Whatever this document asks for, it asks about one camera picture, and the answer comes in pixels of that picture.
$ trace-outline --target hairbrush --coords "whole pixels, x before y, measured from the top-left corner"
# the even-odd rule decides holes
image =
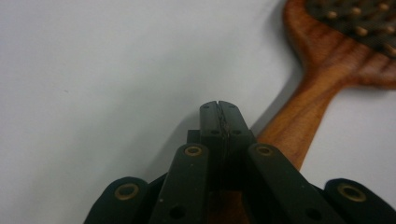
[[[290,0],[284,24],[305,74],[258,141],[278,147],[300,169],[337,92],[396,88],[396,1]]]

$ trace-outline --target brush bristle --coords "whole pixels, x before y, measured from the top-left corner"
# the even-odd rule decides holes
[[[396,0],[307,0],[308,14],[396,59]]]

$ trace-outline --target brush head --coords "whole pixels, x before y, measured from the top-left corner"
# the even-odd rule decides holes
[[[284,24],[304,78],[396,89],[395,8],[396,0],[287,1]]]
[[[395,0],[307,0],[309,15],[396,59]]]

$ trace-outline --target black plastic part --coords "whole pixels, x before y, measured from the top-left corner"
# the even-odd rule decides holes
[[[137,185],[137,193],[131,199],[120,200],[116,197],[116,190],[125,184]],[[144,223],[148,189],[148,184],[139,178],[124,177],[114,181],[92,206],[84,224]]]
[[[348,223],[396,223],[393,208],[363,185],[347,180],[327,182],[324,193],[327,200]]]
[[[226,156],[225,139],[227,133],[221,127],[221,111],[216,101],[201,105],[200,113],[200,141],[199,143],[210,150],[210,164],[213,167],[211,189],[222,186],[222,170]]]
[[[246,163],[245,194],[258,223],[268,221],[260,213],[282,223],[345,223],[277,148],[254,144]]]
[[[236,105],[219,101],[222,127],[228,138],[225,142],[225,165],[222,171],[223,188],[241,190],[244,173],[243,158],[248,147],[255,143],[253,133],[248,128]]]
[[[200,144],[201,132],[199,130],[188,130],[187,131],[187,143]]]
[[[148,184],[148,195],[146,197],[145,207],[146,209],[139,211],[139,216],[141,216],[141,223],[148,223],[151,217],[151,212],[154,209],[155,203],[157,202],[158,196],[160,195],[161,188],[163,187],[163,182],[165,182],[167,174],[164,174],[151,183]]]
[[[166,176],[149,223],[203,223],[209,192],[209,150],[180,147]]]

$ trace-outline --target white surface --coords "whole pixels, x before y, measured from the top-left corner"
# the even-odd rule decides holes
[[[0,223],[82,223],[113,180],[168,169],[198,107],[257,132],[301,66],[283,2],[2,1]],[[342,91],[303,174],[357,180],[396,207],[396,92]]]

